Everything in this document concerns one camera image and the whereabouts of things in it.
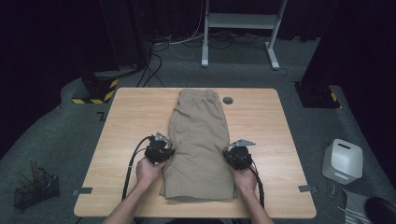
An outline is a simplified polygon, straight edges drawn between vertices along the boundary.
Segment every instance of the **small round object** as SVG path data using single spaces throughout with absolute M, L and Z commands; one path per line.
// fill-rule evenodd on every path
M 223 103 L 226 104 L 226 105 L 230 105 L 230 104 L 233 103 L 233 98 L 231 98 L 229 96 L 226 96 L 226 97 L 223 98 Z

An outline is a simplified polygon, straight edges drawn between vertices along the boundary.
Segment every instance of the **white metal shelf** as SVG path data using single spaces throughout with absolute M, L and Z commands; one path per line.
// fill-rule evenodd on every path
M 274 29 L 276 15 L 210 13 L 209 27 Z
M 208 32 L 209 27 L 222 28 L 242 28 L 242 29 L 263 29 L 273 30 L 269 42 L 265 42 L 265 49 L 274 70 L 279 69 L 279 63 L 274 52 L 274 44 L 277 31 L 282 22 L 283 12 L 288 0 L 282 0 L 280 9 L 276 15 L 258 14 L 230 14 L 230 13 L 209 13 L 209 0 L 206 0 L 205 8 L 205 31 L 204 44 L 202 48 L 202 67 L 209 66 Z

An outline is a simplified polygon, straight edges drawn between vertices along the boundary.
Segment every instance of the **black pen holder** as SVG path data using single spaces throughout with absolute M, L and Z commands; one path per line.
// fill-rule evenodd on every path
M 15 189 L 14 208 L 23 212 L 24 209 L 55 196 L 60 196 L 58 176 L 45 174 L 32 184 Z

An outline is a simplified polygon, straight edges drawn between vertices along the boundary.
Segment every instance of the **folded shorts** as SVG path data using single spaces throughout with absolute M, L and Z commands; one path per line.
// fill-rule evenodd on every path
M 233 198 L 233 176 L 222 156 L 230 135 L 216 92 L 182 90 L 168 135 L 176 152 L 163 168 L 161 195 L 181 201 Z

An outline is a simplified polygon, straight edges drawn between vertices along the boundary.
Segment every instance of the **white container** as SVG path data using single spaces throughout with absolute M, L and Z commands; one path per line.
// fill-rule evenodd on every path
M 335 139 L 324 154 L 322 173 L 343 185 L 361 178 L 363 173 L 361 148 Z

